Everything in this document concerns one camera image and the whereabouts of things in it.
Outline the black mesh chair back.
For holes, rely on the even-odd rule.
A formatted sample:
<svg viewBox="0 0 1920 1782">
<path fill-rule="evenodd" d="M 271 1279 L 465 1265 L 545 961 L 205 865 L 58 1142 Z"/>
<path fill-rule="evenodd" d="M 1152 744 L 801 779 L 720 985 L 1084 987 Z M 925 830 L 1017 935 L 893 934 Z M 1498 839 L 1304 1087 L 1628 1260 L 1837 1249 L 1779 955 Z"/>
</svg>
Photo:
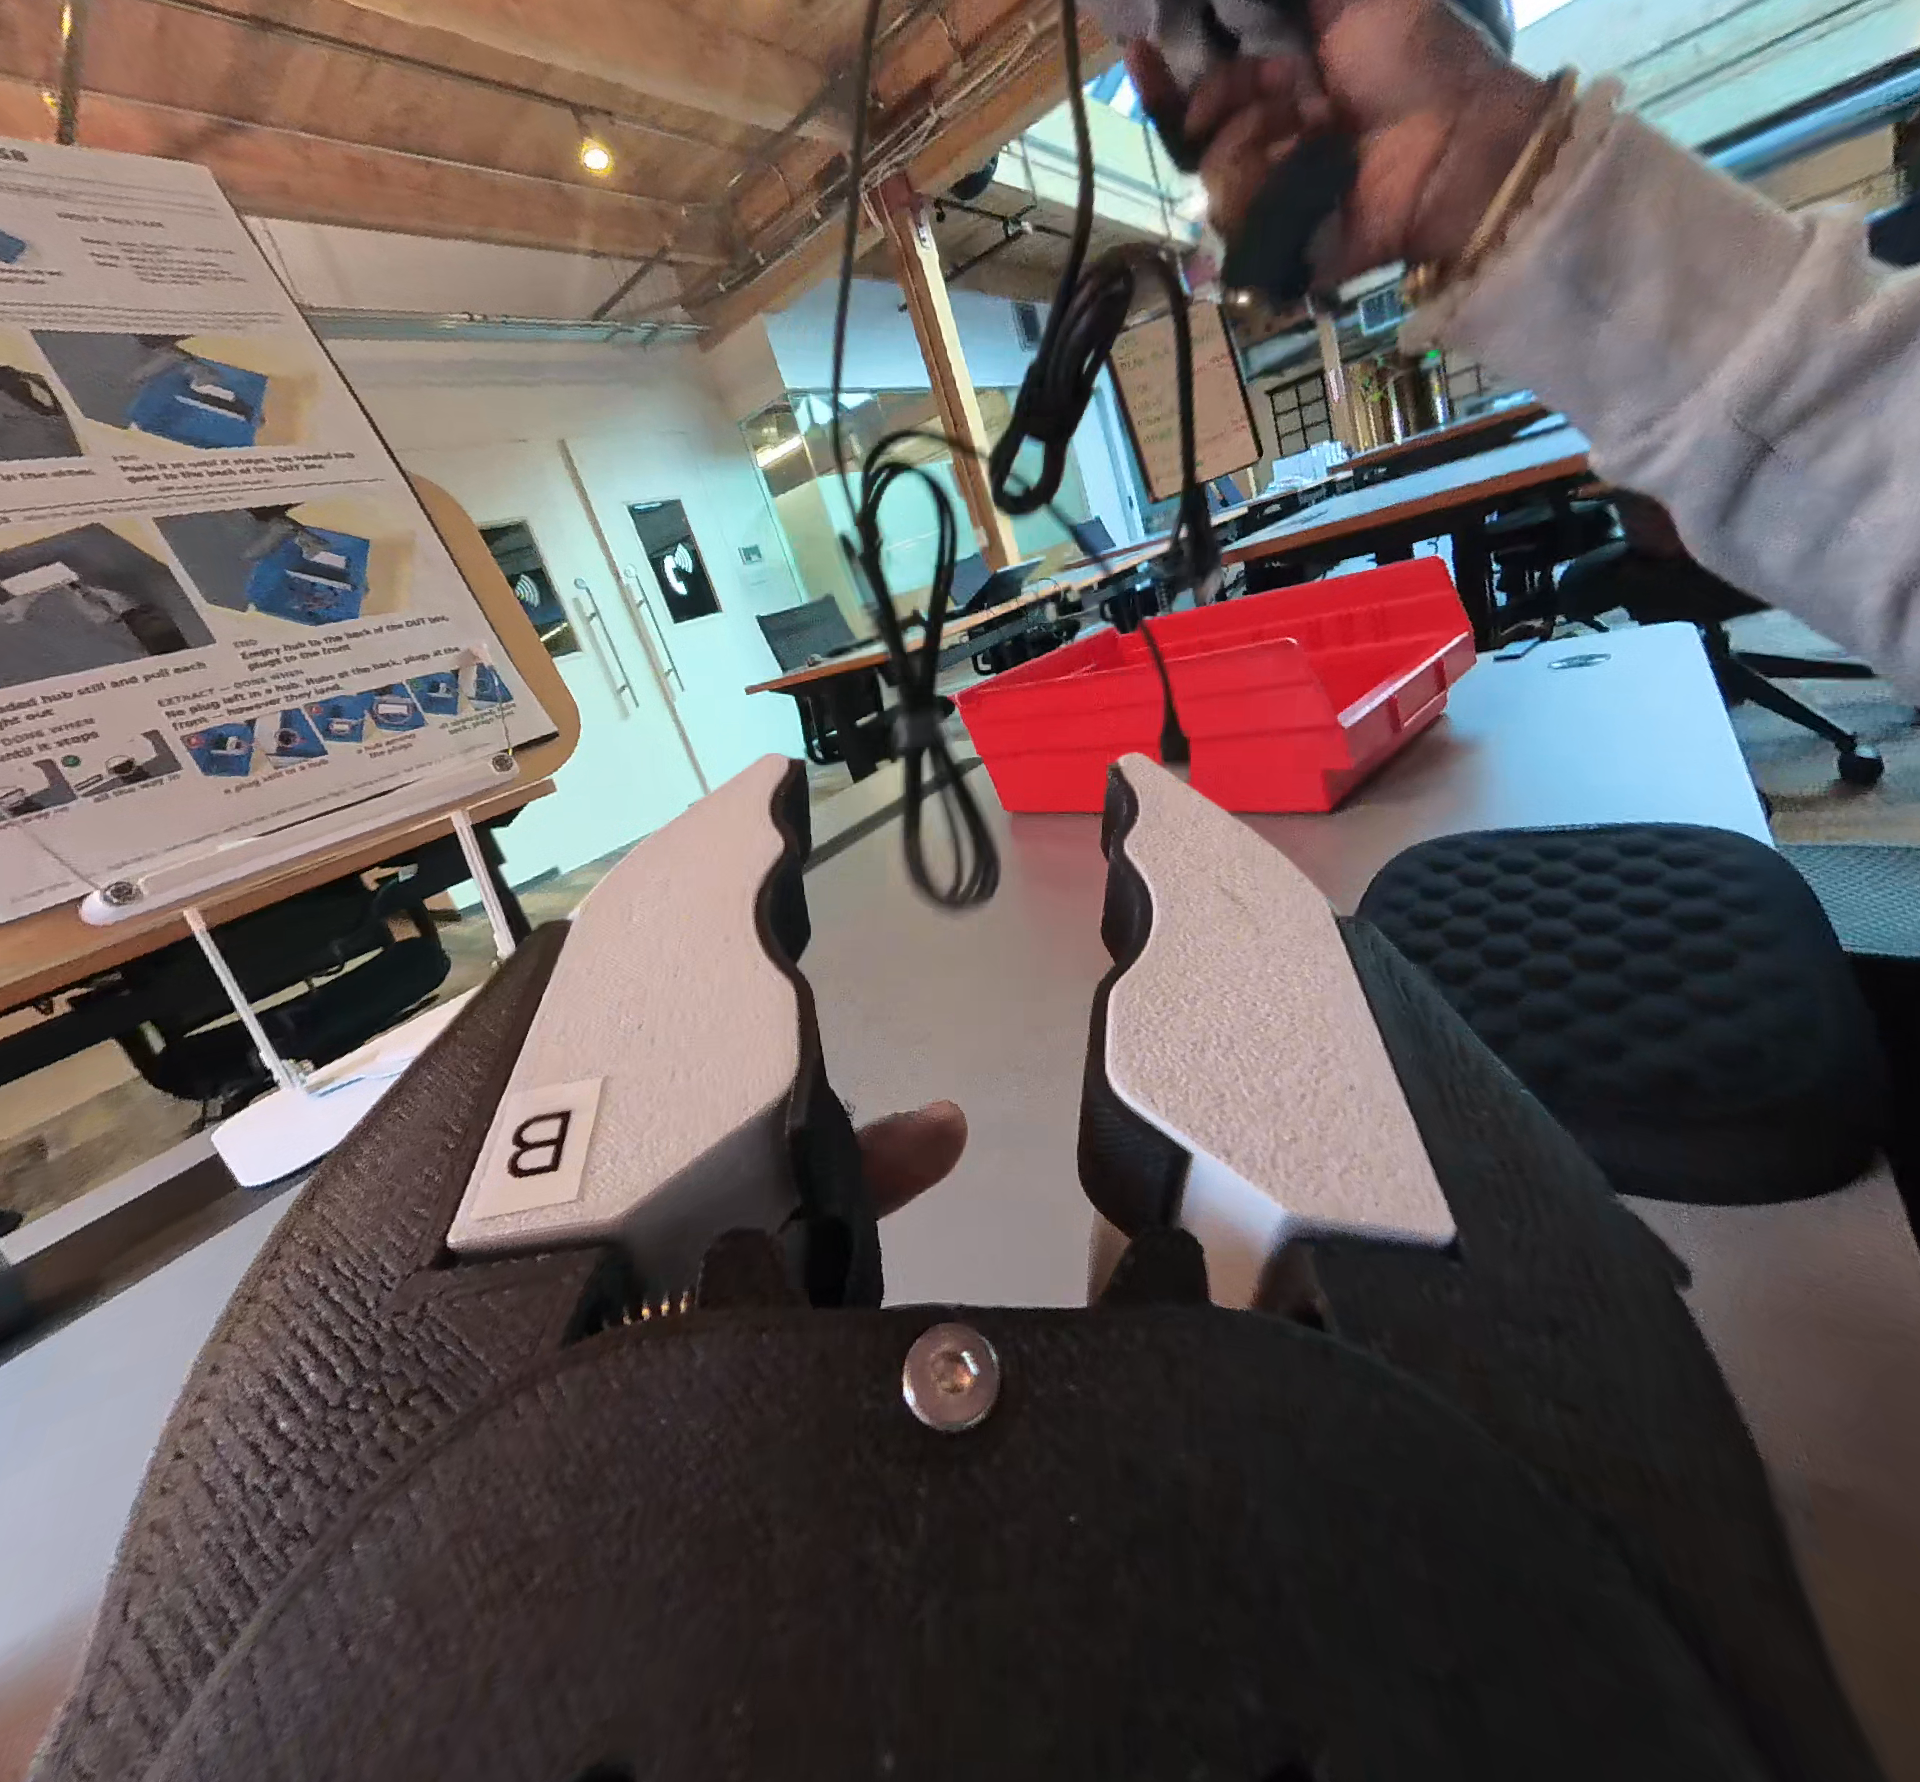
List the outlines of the black mesh chair back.
<svg viewBox="0 0 1920 1782">
<path fill-rule="evenodd" d="M 1356 914 L 1623 1197 L 1808 1201 L 1892 1146 L 1892 1076 L 1848 952 L 1749 836 L 1455 834 L 1387 860 Z"/>
</svg>

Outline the dark office desk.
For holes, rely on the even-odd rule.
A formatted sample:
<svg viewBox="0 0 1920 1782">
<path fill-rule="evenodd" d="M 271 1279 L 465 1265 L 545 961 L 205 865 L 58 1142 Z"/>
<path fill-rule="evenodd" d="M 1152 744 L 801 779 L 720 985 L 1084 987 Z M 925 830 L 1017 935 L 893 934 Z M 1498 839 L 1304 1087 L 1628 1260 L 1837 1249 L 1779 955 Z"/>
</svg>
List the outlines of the dark office desk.
<svg viewBox="0 0 1920 1782">
<path fill-rule="evenodd" d="M 1416 545 L 1449 548 L 1454 587 L 1481 651 L 1498 644 L 1491 521 L 1506 509 L 1566 502 L 1592 477 L 1590 442 L 1571 425 L 1524 433 L 1510 445 L 1409 472 L 1321 501 L 1235 544 L 1221 545 L 1225 571 L 1250 590 L 1319 578 L 1343 563 L 1406 561 Z"/>
</svg>

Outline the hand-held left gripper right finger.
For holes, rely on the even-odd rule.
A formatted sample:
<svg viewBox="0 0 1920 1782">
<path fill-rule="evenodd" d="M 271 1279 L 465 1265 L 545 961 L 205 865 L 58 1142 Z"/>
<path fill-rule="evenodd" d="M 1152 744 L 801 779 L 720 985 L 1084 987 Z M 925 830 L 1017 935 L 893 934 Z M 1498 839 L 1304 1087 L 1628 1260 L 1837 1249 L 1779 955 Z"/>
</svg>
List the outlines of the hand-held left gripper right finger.
<svg viewBox="0 0 1920 1782">
<path fill-rule="evenodd" d="M 1321 1243 L 1448 1255 L 1457 1224 L 1326 897 L 1146 755 L 1110 767 L 1109 970 L 1075 1168 L 1127 1242 L 1178 1231 L 1209 1297 L 1254 1309 Z"/>
</svg>

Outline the long wooden office desk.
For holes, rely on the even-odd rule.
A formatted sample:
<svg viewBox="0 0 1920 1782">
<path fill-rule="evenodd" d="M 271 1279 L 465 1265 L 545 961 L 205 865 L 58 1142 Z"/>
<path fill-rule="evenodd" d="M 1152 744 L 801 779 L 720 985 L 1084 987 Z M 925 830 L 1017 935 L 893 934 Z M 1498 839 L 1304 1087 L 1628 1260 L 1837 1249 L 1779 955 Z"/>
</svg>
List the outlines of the long wooden office desk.
<svg viewBox="0 0 1920 1782">
<path fill-rule="evenodd" d="M 989 660 L 1019 665 L 1070 642 L 1116 594 L 1140 583 L 1152 564 L 1133 551 L 1116 561 L 1073 564 L 1021 590 L 1013 601 L 948 618 L 943 628 L 932 681 L 968 665 L 994 673 Z M 899 690 L 897 659 L 885 642 L 853 642 L 826 657 L 749 684 L 749 698 L 785 698 L 798 720 L 802 755 L 820 767 L 841 767 L 861 782 L 890 760 L 889 695 Z"/>
</svg>

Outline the black phone sign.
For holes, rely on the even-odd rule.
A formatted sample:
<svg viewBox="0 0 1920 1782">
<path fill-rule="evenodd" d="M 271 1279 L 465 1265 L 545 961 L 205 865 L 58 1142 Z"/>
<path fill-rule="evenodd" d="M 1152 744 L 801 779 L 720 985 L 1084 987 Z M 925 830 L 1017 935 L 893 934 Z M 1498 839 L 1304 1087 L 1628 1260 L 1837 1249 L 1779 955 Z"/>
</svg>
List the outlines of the black phone sign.
<svg viewBox="0 0 1920 1782">
<path fill-rule="evenodd" d="M 479 532 L 542 649 L 554 659 L 578 655 L 565 594 L 557 587 L 527 521 L 484 523 Z"/>
<path fill-rule="evenodd" d="M 679 499 L 628 505 L 636 542 L 644 551 L 650 585 L 674 624 L 715 618 L 722 611 L 691 521 Z"/>
</svg>

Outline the person's left hand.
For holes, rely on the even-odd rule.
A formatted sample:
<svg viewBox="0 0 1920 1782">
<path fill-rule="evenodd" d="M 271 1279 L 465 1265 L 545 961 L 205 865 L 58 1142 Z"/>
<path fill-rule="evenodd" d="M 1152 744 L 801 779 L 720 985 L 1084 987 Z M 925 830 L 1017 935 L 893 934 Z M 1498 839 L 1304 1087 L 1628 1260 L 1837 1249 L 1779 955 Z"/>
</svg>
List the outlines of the person's left hand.
<svg viewBox="0 0 1920 1782">
<path fill-rule="evenodd" d="M 896 1112 L 857 1131 L 862 1175 L 877 1220 L 921 1199 L 962 1159 L 968 1125 L 953 1100 Z"/>
</svg>

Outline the person's right hand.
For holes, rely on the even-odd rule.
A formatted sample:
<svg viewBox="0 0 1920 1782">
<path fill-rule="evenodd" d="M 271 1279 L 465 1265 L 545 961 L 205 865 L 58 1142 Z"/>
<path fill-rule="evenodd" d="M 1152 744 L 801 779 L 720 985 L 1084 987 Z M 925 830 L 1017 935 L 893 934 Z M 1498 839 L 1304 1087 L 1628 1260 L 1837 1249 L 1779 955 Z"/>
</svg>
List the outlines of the person's right hand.
<svg viewBox="0 0 1920 1782">
<path fill-rule="evenodd" d="M 1268 175 L 1305 142 L 1345 139 L 1341 205 L 1304 239 L 1305 284 L 1386 264 L 1460 262 L 1554 102 L 1457 0 L 1304 0 L 1307 40 L 1183 80 L 1152 40 L 1127 44 L 1156 128 L 1197 156 L 1212 222 L 1250 237 Z"/>
</svg>

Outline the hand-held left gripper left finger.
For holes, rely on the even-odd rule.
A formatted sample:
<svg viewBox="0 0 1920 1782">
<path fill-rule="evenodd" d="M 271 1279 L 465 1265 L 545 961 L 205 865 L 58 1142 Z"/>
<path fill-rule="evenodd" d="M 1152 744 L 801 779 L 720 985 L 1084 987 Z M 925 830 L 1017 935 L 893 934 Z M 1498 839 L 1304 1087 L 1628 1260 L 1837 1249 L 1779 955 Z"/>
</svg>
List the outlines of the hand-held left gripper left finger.
<svg viewBox="0 0 1920 1782">
<path fill-rule="evenodd" d="M 458 1259 L 700 1259 L 829 1216 L 798 968 L 807 773 L 766 755 L 636 843 L 567 924 L 465 1193 Z"/>
</svg>

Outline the white display stand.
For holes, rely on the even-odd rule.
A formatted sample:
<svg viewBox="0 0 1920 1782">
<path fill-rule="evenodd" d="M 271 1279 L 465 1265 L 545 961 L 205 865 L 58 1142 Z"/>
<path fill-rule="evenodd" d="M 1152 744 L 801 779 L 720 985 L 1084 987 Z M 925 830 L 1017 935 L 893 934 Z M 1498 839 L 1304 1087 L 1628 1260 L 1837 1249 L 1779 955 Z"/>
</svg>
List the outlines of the white display stand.
<svg viewBox="0 0 1920 1782">
<path fill-rule="evenodd" d="M 211 1131 L 211 1146 L 238 1184 L 265 1187 L 337 1147 L 458 1007 L 411 1014 L 393 1032 L 350 1044 L 329 1063 L 308 1066 L 275 1049 L 238 973 L 217 946 L 210 907 L 234 903 L 243 912 L 257 912 L 347 874 L 347 861 L 361 874 L 371 866 L 389 866 L 436 839 L 453 838 L 492 932 L 495 962 L 505 964 L 527 935 L 527 925 L 516 914 L 508 891 L 492 876 L 477 825 L 490 804 L 523 804 L 534 782 L 517 764 L 512 741 L 497 739 L 451 757 L 417 782 L 288 828 L 258 825 L 227 834 L 129 874 L 89 881 L 77 918 L 92 930 L 121 930 L 146 919 L 176 919 L 189 930 L 272 1083 L 253 1106 L 215 1123 Z"/>
</svg>

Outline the wooden support post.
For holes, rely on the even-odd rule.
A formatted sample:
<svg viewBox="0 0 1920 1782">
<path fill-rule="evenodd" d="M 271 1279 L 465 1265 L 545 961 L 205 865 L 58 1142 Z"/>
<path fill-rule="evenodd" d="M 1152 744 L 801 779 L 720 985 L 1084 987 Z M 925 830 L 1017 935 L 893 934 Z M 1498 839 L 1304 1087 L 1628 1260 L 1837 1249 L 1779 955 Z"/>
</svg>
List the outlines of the wooden support post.
<svg viewBox="0 0 1920 1782">
<path fill-rule="evenodd" d="M 909 176 L 904 173 L 896 173 L 879 184 L 875 209 L 921 353 L 932 403 L 950 445 L 948 459 L 976 529 L 979 555 L 992 571 L 1002 571 L 1019 561 L 1019 545 L 1011 521 L 995 509 L 986 422 L 961 348 L 948 288 L 932 237 L 929 209 L 924 195 L 912 187 Z"/>
</svg>

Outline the person's right forearm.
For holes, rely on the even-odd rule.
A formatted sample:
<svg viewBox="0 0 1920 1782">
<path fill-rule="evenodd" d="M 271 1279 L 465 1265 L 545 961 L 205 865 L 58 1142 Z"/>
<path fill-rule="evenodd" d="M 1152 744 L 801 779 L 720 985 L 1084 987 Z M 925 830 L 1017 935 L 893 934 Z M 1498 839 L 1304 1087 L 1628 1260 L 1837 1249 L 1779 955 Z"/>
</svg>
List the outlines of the person's right forearm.
<svg viewBox="0 0 1920 1782">
<path fill-rule="evenodd" d="M 1627 113 L 1558 99 L 1532 188 L 1409 338 L 1557 407 L 1716 576 L 1915 695 L 1917 284 Z"/>
</svg>

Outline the red plastic bin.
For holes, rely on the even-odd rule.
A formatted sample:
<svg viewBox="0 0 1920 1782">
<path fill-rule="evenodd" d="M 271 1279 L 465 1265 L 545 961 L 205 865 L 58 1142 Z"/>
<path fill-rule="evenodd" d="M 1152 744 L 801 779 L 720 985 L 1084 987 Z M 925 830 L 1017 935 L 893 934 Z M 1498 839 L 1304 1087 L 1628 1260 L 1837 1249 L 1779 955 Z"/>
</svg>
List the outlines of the red plastic bin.
<svg viewBox="0 0 1920 1782">
<path fill-rule="evenodd" d="M 1095 813 L 1126 755 L 1165 761 L 1232 813 L 1330 813 L 1426 733 L 1472 666 L 1443 559 L 1105 628 L 962 690 L 958 718 L 1006 813 Z"/>
</svg>

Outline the whiteboard with writing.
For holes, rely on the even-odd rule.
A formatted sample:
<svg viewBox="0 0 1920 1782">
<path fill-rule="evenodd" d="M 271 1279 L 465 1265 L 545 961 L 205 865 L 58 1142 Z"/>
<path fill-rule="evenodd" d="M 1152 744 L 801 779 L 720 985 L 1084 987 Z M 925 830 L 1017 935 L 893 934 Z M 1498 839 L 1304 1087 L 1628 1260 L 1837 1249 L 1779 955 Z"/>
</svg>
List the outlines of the whiteboard with writing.
<svg viewBox="0 0 1920 1782">
<path fill-rule="evenodd" d="M 1168 311 L 1141 315 L 1114 341 L 1109 369 L 1152 502 L 1174 501 L 1183 490 L 1183 391 L 1190 391 L 1193 470 L 1200 483 L 1235 477 L 1261 459 L 1254 409 L 1224 313 L 1214 298 L 1189 305 L 1189 377 L 1180 374 Z"/>
</svg>

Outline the black office chair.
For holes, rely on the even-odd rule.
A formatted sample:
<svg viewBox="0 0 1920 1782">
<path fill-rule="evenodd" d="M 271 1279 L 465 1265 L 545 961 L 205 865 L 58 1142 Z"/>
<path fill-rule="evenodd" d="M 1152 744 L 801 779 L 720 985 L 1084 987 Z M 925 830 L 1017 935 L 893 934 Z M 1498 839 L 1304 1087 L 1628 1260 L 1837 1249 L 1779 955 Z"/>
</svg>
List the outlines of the black office chair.
<svg viewBox="0 0 1920 1782">
<path fill-rule="evenodd" d="M 1600 628 L 1603 616 L 1620 613 L 1636 626 L 1694 628 L 1725 703 L 1749 702 L 1782 717 L 1831 744 L 1844 786 L 1877 786 L 1884 769 L 1878 749 L 1779 686 L 1786 679 L 1864 681 L 1874 672 L 1845 659 L 1740 651 L 1728 639 L 1728 624 L 1767 606 L 1707 571 L 1656 501 L 1628 490 L 1610 490 L 1605 499 L 1620 532 L 1577 555 L 1557 574 L 1552 608 L 1558 618 Z"/>
<path fill-rule="evenodd" d="M 846 622 L 839 599 L 831 594 L 805 599 L 788 610 L 757 616 L 755 626 L 781 673 L 823 665 L 847 655 L 862 642 Z"/>
</svg>

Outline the printed instruction sheet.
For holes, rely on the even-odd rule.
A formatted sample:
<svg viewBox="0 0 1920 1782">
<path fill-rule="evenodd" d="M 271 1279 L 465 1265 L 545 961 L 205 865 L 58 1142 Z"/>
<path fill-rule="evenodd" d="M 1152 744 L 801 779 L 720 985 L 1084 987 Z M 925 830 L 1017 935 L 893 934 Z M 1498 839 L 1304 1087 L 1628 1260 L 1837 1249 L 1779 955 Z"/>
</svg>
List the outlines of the printed instruction sheet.
<svg viewBox="0 0 1920 1782">
<path fill-rule="evenodd" d="M 557 736 L 211 173 L 4 139 L 2 907 L 437 819 Z"/>
</svg>

